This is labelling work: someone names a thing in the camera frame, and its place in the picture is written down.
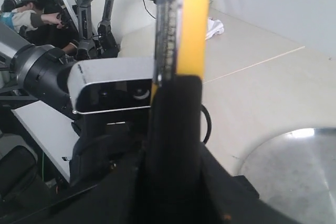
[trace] man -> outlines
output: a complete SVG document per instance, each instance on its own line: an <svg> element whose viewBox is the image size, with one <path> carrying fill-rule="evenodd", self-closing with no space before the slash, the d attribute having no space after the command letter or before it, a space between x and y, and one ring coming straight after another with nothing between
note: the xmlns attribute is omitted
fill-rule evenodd
<svg viewBox="0 0 336 224"><path fill-rule="evenodd" d="M26 31L36 30L43 25L57 25L57 28L61 28L58 13L46 15L43 14L43 9L44 6L41 3L25 2L11 12L1 13L0 21L17 33L22 27L26 27Z"/></svg>
<svg viewBox="0 0 336 224"><path fill-rule="evenodd" d="M48 3L44 8L46 15L61 11L61 7L55 3ZM79 34L77 29L72 26L63 29L57 29L56 26L41 26L37 30L28 32L27 40L36 46L52 45L62 49L67 55L75 56L79 44Z"/></svg>

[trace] white floor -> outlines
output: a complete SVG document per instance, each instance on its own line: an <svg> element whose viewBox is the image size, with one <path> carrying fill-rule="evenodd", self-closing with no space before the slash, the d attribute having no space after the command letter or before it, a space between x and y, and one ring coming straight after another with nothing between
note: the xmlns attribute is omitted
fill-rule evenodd
<svg viewBox="0 0 336 224"><path fill-rule="evenodd" d="M278 134L336 126L336 59L216 10L209 16L226 30L206 47L203 103L213 121L208 148L230 173ZM153 37L154 25L129 34L122 53L152 54Z"/></svg>

